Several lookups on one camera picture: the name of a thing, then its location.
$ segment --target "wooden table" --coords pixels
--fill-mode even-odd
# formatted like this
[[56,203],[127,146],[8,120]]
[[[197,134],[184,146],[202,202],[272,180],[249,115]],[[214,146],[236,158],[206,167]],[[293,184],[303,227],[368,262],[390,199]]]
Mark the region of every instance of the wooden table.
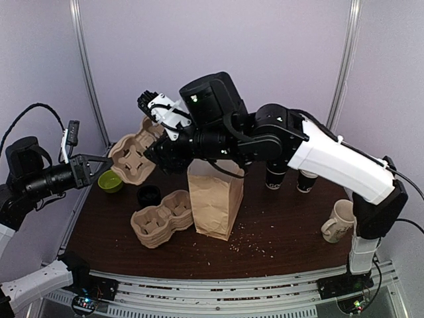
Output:
[[[94,185],[81,211],[68,250],[94,270],[154,278],[224,279],[292,274],[346,264],[351,232],[338,244],[327,243],[321,225],[342,187],[318,178],[308,194],[296,190],[290,170],[280,190],[264,184],[265,166],[255,164],[244,181],[244,199],[228,242],[188,230],[174,233],[156,249],[140,244],[130,225],[139,209],[138,187],[125,185],[106,194]],[[186,175],[165,176],[156,169],[144,184],[165,196],[187,189]]]

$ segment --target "ceramic mug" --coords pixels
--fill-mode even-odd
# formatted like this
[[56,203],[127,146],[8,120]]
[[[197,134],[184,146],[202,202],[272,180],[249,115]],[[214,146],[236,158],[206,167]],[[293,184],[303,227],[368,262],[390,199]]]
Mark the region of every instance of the ceramic mug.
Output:
[[342,199],[334,204],[330,219],[321,227],[321,232],[327,242],[337,243],[353,225],[353,203]]

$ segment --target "green bowl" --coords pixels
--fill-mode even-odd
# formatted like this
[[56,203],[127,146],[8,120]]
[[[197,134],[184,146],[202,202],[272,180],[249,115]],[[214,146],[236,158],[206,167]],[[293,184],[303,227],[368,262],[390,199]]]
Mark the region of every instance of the green bowl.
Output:
[[124,186],[122,180],[112,170],[107,170],[97,181],[99,187],[107,193],[118,192]]

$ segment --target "paper bag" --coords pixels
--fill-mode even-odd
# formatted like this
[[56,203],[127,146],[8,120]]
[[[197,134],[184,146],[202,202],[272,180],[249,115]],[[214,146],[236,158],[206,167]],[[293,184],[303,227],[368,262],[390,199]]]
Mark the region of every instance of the paper bag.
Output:
[[[234,174],[244,174],[233,161],[218,160],[217,164]],[[243,179],[223,174],[203,160],[190,164],[187,178],[196,231],[228,240],[243,198]]]

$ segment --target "white wall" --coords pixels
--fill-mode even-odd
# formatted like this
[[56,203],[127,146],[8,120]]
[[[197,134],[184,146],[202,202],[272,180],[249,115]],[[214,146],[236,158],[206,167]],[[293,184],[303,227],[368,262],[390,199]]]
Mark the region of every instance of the white wall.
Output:
[[[358,47],[337,132],[379,156],[424,189],[424,2],[366,1]],[[406,185],[409,203],[401,217],[424,226],[424,202]],[[424,237],[396,223],[379,255],[392,259],[413,316],[422,317]]]
[[[28,105],[52,106],[64,125],[81,121],[79,146],[74,153],[102,154],[103,145],[89,106],[69,1],[0,2],[0,137]],[[62,132],[45,109],[34,109],[7,139],[34,135],[57,161]],[[8,174],[4,153],[0,182]],[[70,213],[80,193],[69,191],[65,200],[30,213],[0,259],[0,282],[12,280],[52,261],[58,251]]]
[[87,51],[111,140],[138,130],[148,89],[178,99],[226,70],[250,111],[266,103],[326,121],[349,0],[82,1]]

